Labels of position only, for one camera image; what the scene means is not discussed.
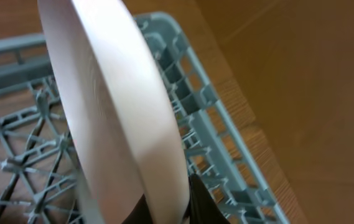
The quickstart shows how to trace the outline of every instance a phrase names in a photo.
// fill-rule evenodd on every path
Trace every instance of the plastic basket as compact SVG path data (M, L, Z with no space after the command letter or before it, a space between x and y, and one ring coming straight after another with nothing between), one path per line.
M289 223L178 23L161 12L140 15L135 19L153 54L169 94L180 128L188 172L199 174L216 200L218 208L226 217L234 218L239 223ZM51 144L56 150L52 153L68 155L74 153L73 147L69 144L69 134L60 134L51 125L51 120L64 119L64 117L49 111L52 105L60 103L49 58L46 55L22 58L20 54L26 48L44 44L45 40L41 34L0 40L0 54L14 52L17 59L13 64L0 66L0 95L27 88L32 92L36 103L35 106L0 118L0 142L6 146L5 136L12 132L12 128L38 120L37 127L43 122L48 122L49 126L53 127L55 137L51 140ZM37 84L42 85L43 90L34 90L33 86ZM208 110L217 112L225 127L223 131L216 130ZM27 150L23 156L18 157L19 159L40 151L41 145L34 146L34 143L38 142L35 141L37 137L35 130L28 136L19 136L26 138L27 142ZM237 158L231 156L223 142L224 138L233 140L234 148L240 156ZM18 158L12 154L9 154L9 157L11 159L8 162L9 167L4 166L3 170L19 174L22 178L23 173L28 172L26 169L29 166L26 166L26 161L22 163L24 166L20 166L15 162L19 161ZM40 154L35 158L46 157ZM255 180L255 186L246 183L237 164L244 164L248 168ZM54 174L56 174L56 166L48 174L49 180L53 179L51 177ZM57 188L50 186L49 183L43 191L56 189L56 196L75 184L72 175L63 177L59 182L61 181L69 184ZM45 198L45 192L31 192L31 194L33 201L40 207L37 206L30 212L30 219L43 217L46 221L44 209L48 199ZM0 207L9 204L9 198L1 195ZM81 219L81 215L75 208L67 211L62 208L53 209L68 212L68 222L77 222Z

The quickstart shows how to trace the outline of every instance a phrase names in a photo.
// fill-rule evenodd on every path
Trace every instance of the wooden surface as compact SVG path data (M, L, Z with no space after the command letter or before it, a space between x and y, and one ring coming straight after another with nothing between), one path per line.
M180 23L288 218L292 223L306 223L306 218L256 116L241 93L233 72L218 48L216 39L196 2L194 0L124 2L132 14L164 11ZM8 0L0 1L0 5L0 38L41 31L36 2Z
M354 3L197 0L311 223L354 223Z

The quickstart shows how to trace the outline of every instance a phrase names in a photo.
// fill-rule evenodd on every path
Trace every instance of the black object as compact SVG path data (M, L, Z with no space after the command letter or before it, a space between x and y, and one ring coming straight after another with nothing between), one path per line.
M189 185L190 200L185 213L185 218L190 218L190 224L229 224L229 221L219 211L216 203L208 193L206 186L204 186L197 174L192 174L189 177ZM123 222L123 224L133 223L153 224L145 195L142 195L133 211Z

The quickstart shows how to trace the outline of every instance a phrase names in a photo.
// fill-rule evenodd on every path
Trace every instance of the gray dish rack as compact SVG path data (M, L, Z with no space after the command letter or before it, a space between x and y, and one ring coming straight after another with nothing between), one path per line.
M227 218L233 218L238 223L289 223L178 23L162 12L139 15L135 20L153 54L169 94L180 128L188 173L197 173L202 178L218 208ZM83 217L78 212L76 202L69 209L50 207L48 203L75 185L73 174L57 174L60 161L58 157L69 158L75 164L74 169L78 168L78 161L72 160L71 154L75 151L70 134L59 133L52 124L55 119L64 121L65 118L64 115L49 110L60 103L49 57L43 54L24 58L21 54L25 49L43 45L45 39L42 34L0 40L0 55L12 53L16 60L14 63L0 65L0 95L28 89L35 100L35 106L0 117L0 144L8 154L6 161L0 161L0 167L4 172L12 172L12 178L21 178L32 196L32 201L29 202L10 201L15 185L10 182L0 195L0 216L6 206L15 205L31 207L30 212L26 213L29 223L34 223L39 217L44 223L51 223L47 210L67 213L67 223L78 223ZM36 85L42 88L35 90L33 86ZM209 108L217 111L221 118L225 127L222 132L214 127L207 113ZM29 135L18 135L12 131L31 122L37 122L37 125ZM38 137L43 123L49 125L54 134L53 139L44 141ZM14 155L7 143L7 137L26 139L26 151ZM239 158L232 157L228 152L222 141L225 137L233 140L241 155ZM44 147L53 149L41 153ZM45 188L34 192L26 174L41 172L31 168L31 165L53 154L58 154L58 157L52 170L42 172L48 176ZM256 186L246 183L237 164L244 164L248 168ZM51 198L46 197L47 192L52 190L56 191L55 194Z

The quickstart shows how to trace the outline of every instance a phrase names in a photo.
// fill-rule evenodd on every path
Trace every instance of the dish rack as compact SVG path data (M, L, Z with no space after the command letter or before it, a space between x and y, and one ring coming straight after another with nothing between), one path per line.
M231 222L289 223L178 23L162 12L134 19L167 89L188 173L196 173L202 178L218 208ZM35 103L0 117L0 144L7 153L7 159L0 161L0 168L12 173L9 185L0 195L0 217L7 206L25 206L24 214L29 223L38 219L52 223L48 210L66 214L67 223L80 223L83 217L75 200L68 208L50 205L52 200L74 188L73 170L78 168L78 160L70 133L67 130L61 133L54 125L54 121L65 122L65 117L62 112L52 111L60 104L60 98L48 55L25 57L23 54L23 51L44 46L42 34L0 40L0 56L13 54L15 59L13 63L0 65L0 96L25 90L31 93ZM212 122L210 110L221 118L221 131ZM31 123L36 125L29 134L14 131ZM52 132L51 139L39 137L44 123ZM9 144L10 138L26 141L22 153L15 154ZM234 156L228 151L225 139L231 139ZM51 158L54 164L50 171L32 168L36 162ZM61 161L71 164L66 175L57 173ZM254 185L244 180L238 164L247 167ZM33 189L27 178L30 173L47 176L43 190ZM23 181L32 200L11 200L18 179Z

